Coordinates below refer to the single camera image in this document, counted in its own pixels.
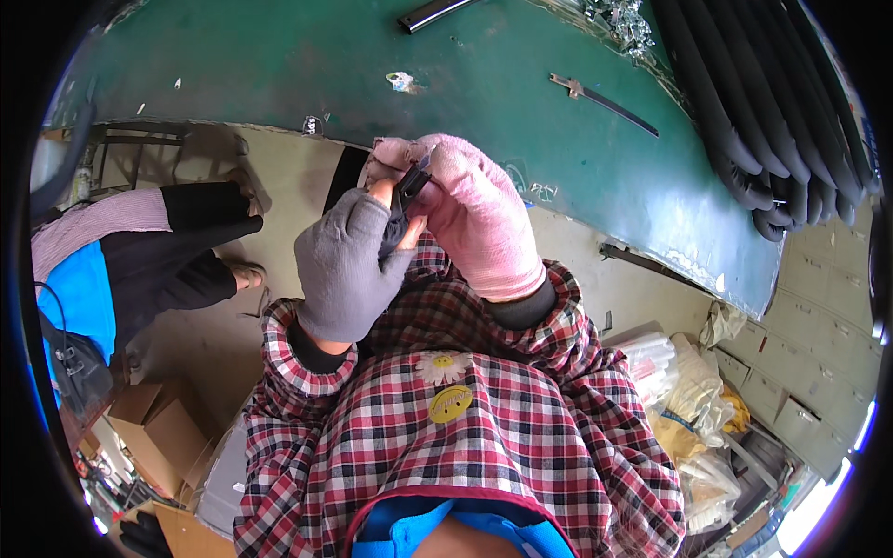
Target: black sleeve cuff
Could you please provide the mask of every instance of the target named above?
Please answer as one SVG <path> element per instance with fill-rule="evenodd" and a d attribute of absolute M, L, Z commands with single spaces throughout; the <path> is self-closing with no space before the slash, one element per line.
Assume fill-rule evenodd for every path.
<path fill-rule="evenodd" d="M 338 366 L 347 360 L 347 353 L 350 352 L 350 349 L 347 349 L 342 354 L 326 353 L 316 346 L 297 321 L 288 326 L 287 337 L 292 352 L 295 353 L 301 364 L 314 374 L 335 373 Z"/>
<path fill-rule="evenodd" d="M 558 295 L 555 286 L 546 277 L 537 292 L 523 300 L 511 303 L 491 303 L 484 300 L 484 307 L 497 323 L 512 331 L 529 329 L 543 321 L 555 308 Z"/>

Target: daisy patch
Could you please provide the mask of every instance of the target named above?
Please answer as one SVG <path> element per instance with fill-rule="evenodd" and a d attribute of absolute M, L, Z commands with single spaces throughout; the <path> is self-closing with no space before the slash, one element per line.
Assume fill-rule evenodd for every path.
<path fill-rule="evenodd" d="M 470 354 L 454 351 L 422 353 L 415 375 L 432 386 L 446 386 L 459 380 L 474 360 Z"/>

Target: blue shirt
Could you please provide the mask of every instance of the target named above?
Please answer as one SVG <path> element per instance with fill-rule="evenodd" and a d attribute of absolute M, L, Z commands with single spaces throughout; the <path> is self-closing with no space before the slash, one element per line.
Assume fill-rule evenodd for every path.
<path fill-rule="evenodd" d="M 573 557 L 555 526 L 531 510 L 507 502 L 429 496 L 400 496 L 375 504 L 351 557 L 410 558 L 447 515 L 504 538 L 521 556 Z"/>
<path fill-rule="evenodd" d="M 63 320 L 59 309 L 61 303 L 65 314 L 65 329 L 89 337 L 102 353 L 107 365 L 114 353 L 115 319 L 112 288 L 109 286 L 105 256 L 99 241 L 92 242 L 65 258 L 50 271 L 45 283 L 59 297 L 59 302 L 44 288 L 38 297 L 38 308 L 54 326 L 62 329 Z M 45 339 L 44 352 L 50 378 L 55 381 L 54 357 L 50 354 L 50 345 Z M 57 393 L 57 407 L 60 402 Z"/>

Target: foot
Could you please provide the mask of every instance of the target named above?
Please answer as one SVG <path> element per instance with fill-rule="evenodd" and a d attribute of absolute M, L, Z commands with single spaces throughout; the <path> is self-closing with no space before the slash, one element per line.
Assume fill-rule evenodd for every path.
<path fill-rule="evenodd" d="M 248 171 L 242 167 L 236 167 L 232 171 L 227 172 L 226 180 L 227 182 L 238 184 L 238 192 L 248 200 L 248 217 L 254 217 L 255 215 L 263 216 L 263 208 L 257 199 L 255 184 L 248 175 Z"/>
<path fill-rule="evenodd" d="M 267 280 L 266 271 L 254 263 L 227 263 L 236 279 L 236 290 L 262 286 Z"/>

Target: black pants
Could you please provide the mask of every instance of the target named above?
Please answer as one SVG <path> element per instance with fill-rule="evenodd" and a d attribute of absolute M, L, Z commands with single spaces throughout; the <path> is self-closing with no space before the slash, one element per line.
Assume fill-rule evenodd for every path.
<path fill-rule="evenodd" d="M 236 280 L 211 248 L 257 232 L 238 184 L 205 183 L 161 188 L 171 232 L 116 232 L 99 241 L 112 288 L 115 350 L 121 350 L 155 316 L 193 310 L 236 294 Z"/>

